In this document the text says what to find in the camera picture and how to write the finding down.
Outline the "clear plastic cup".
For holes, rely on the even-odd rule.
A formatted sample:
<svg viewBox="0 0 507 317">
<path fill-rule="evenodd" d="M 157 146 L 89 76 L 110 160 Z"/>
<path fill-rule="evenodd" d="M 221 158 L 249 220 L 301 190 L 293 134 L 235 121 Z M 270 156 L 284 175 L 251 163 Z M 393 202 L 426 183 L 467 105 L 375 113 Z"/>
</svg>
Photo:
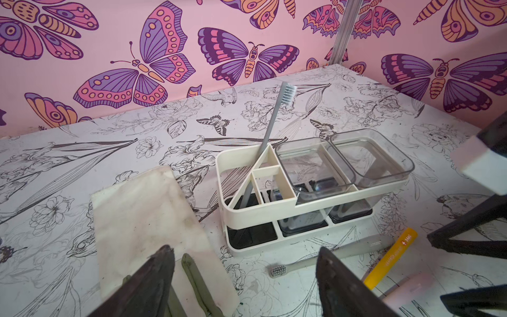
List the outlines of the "clear plastic cup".
<svg viewBox="0 0 507 317">
<path fill-rule="evenodd" d="M 329 214 L 333 223 L 372 215 L 382 197 L 399 189 L 415 169 L 409 156 L 373 129 L 339 133 L 331 142 L 351 166 L 353 183 L 363 195 L 359 200 L 333 207 Z"/>
<path fill-rule="evenodd" d="M 298 206 L 349 191 L 356 176 L 345 157 L 330 141 L 319 137 L 290 141 L 276 146 L 275 154 L 297 196 Z M 328 206 L 278 221 L 284 236 L 326 226 L 326 218 L 338 206 Z"/>
</svg>

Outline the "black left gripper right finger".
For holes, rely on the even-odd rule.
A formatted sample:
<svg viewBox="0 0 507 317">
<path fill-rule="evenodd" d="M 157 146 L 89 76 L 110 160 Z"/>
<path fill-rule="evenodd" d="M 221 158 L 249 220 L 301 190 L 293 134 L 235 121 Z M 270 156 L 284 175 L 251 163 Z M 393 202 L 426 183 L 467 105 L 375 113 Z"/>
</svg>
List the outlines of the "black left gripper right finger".
<svg viewBox="0 0 507 317">
<path fill-rule="evenodd" d="M 396 316 L 342 261 L 320 248 L 316 278 L 323 316 Z"/>
</svg>

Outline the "beige grey toothbrush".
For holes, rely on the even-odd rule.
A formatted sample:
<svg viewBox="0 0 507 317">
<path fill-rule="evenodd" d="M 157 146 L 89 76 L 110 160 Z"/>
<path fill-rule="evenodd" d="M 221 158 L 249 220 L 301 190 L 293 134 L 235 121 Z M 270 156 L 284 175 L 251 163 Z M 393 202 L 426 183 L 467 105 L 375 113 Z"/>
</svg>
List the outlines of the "beige grey toothbrush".
<svg viewBox="0 0 507 317">
<path fill-rule="evenodd" d="M 385 248 L 393 246 L 394 243 L 395 243 L 394 238 L 390 236 L 374 235 L 360 239 L 356 242 L 347 244 L 345 246 L 341 246 L 338 249 L 333 250 L 331 253 L 339 259 L 345 259 L 353 256 L 359 256 L 362 254 L 383 250 Z M 318 256 L 315 256 L 313 258 L 300 260 L 287 265 L 275 265 L 269 267 L 267 272 L 269 274 L 269 277 L 273 279 L 282 277 L 290 272 L 294 272 L 299 269 L 316 265 L 317 257 Z"/>
</svg>

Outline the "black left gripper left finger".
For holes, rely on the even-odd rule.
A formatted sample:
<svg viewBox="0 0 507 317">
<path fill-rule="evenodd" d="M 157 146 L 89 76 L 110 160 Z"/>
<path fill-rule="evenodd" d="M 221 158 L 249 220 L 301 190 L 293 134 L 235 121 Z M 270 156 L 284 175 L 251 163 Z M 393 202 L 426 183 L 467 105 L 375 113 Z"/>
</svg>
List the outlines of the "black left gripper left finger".
<svg viewBox="0 0 507 317">
<path fill-rule="evenodd" d="M 160 247 L 91 316 L 164 316 L 174 274 L 174 250 Z"/>
</svg>

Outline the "aluminium frame corner post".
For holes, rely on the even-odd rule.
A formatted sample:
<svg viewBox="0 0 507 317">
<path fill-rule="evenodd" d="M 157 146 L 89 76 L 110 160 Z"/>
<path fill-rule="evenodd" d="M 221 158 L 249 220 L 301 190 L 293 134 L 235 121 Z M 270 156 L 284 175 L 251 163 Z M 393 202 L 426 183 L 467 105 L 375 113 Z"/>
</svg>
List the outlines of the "aluminium frame corner post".
<svg viewBox="0 0 507 317">
<path fill-rule="evenodd" d="M 330 65 L 341 65 L 345 50 L 347 49 L 351 34 L 354 28 L 355 21 L 359 15 L 361 0 L 347 1 L 345 8 L 345 14 L 337 33 L 334 49 L 331 54 Z"/>
</svg>

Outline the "cream toothbrush holder caddy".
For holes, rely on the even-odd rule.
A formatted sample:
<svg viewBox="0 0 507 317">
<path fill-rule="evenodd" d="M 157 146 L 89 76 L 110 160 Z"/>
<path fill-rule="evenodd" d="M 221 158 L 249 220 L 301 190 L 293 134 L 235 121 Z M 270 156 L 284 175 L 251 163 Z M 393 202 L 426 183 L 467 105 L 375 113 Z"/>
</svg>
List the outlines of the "cream toothbrush holder caddy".
<svg viewBox="0 0 507 317">
<path fill-rule="evenodd" d="M 298 206 L 297 196 L 275 154 L 276 146 L 267 146 L 257 161 L 260 148 L 257 145 L 223 151 L 217 157 L 217 201 L 226 244 L 232 255 L 251 256 L 267 252 L 371 216 L 344 223 L 333 223 L 327 216 L 325 227 L 284 236 L 279 220 L 354 202 L 363 195 L 353 184 L 344 194 Z M 247 206 L 240 209 L 248 181 L 253 184 L 252 193 Z"/>
</svg>

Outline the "olive green toothbrush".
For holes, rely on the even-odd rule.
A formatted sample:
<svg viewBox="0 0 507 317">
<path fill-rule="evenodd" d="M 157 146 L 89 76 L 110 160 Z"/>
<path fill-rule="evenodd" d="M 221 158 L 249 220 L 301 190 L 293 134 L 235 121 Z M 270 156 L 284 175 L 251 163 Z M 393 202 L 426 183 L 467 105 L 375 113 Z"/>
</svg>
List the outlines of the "olive green toothbrush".
<svg viewBox="0 0 507 317">
<path fill-rule="evenodd" d="M 190 282 L 196 301 L 205 315 L 224 317 L 222 310 L 213 300 L 195 260 L 188 253 L 185 253 L 181 259 L 181 264 L 187 280 Z M 173 286 L 169 290 L 164 316 L 187 316 Z"/>
</svg>

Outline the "clear left plastic cup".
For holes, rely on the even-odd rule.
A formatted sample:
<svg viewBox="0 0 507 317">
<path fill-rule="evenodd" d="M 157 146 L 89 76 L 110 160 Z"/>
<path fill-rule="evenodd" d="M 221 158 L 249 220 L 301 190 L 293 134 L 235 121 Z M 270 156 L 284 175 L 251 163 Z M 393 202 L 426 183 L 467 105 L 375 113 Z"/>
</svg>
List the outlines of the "clear left plastic cup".
<svg viewBox="0 0 507 317">
<path fill-rule="evenodd" d="M 356 176 L 345 157 L 330 141 L 319 137 L 290 141 L 276 146 L 275 154 L 297 196 L 298 206 L 349 191 Z M 338 206 L 328 206 L 278 221 L 284 236 L 326 226 L 326 218 Z"/>
</svg>

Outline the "pink toothbrush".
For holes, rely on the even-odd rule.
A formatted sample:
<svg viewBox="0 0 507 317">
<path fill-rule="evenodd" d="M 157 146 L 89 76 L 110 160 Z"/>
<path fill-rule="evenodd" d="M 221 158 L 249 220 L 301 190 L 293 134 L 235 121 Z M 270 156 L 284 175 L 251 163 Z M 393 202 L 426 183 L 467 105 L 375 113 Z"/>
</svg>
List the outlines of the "pink toothbrush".
<svg viewBox="0 0 507 317">
<path fill-rule="evenodd" d="M 422 297 L 434 284 L 435 279 L 430 273 L 421 272 L 404 279 L 398 286 L 392 287 L 380 300 L 397 313 L 404 305 Z"/>
</svg>

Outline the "clear right plastic cup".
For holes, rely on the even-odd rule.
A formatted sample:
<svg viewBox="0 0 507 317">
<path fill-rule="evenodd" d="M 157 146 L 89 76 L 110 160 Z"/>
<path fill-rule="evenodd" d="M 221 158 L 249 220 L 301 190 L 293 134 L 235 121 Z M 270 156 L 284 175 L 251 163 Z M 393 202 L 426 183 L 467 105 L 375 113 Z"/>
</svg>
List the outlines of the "clear right plastic cup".
<svg viewBox="0 0 507 317">
<path fill-rule="evenodd" d="M 373 129 L 339 133 L 331 142 L 351 166 L 353 183 L 363 195 L 359 200 L 333 207 L 329 214 L 333 223 L 372 215 L 382 197 L 399 189 L 415 169 L 409 156 Z"/>
</svg>

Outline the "yellow toothbrush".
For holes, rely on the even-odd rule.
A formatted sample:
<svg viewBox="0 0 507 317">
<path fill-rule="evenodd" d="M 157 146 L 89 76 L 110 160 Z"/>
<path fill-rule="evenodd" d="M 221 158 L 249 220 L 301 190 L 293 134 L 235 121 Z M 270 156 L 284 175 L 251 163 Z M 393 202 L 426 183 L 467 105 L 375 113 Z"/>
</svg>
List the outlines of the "yellow toothbrush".
<svg viewBox="0 0 507 317">
<path fill-rule="evenodd" d="M 407 228 L 368 274 L 364 280 L 364 285 L 368 289 L 373 290 L 387 276 L 417 237 L 418 233 L 414 229 Z"/>
</svg>

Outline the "beige cloth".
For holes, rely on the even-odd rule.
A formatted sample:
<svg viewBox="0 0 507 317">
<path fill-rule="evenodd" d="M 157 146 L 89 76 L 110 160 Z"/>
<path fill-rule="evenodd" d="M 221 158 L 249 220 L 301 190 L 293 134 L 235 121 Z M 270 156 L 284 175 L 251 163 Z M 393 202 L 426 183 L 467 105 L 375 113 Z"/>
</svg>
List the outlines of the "beige cloth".
<svg viewBox="0 0 507 317">
<path fill-rule="evenodd" d="M 174 289 L 187 316 L 204 316 L 183 269 L 189 255 L 223 316 L 240 304 L 222 262 L 167 166 L 146 171 L 91 197 L 102 299 L 112 296 L 160 247 L 175 253 Z"/>
</svg>

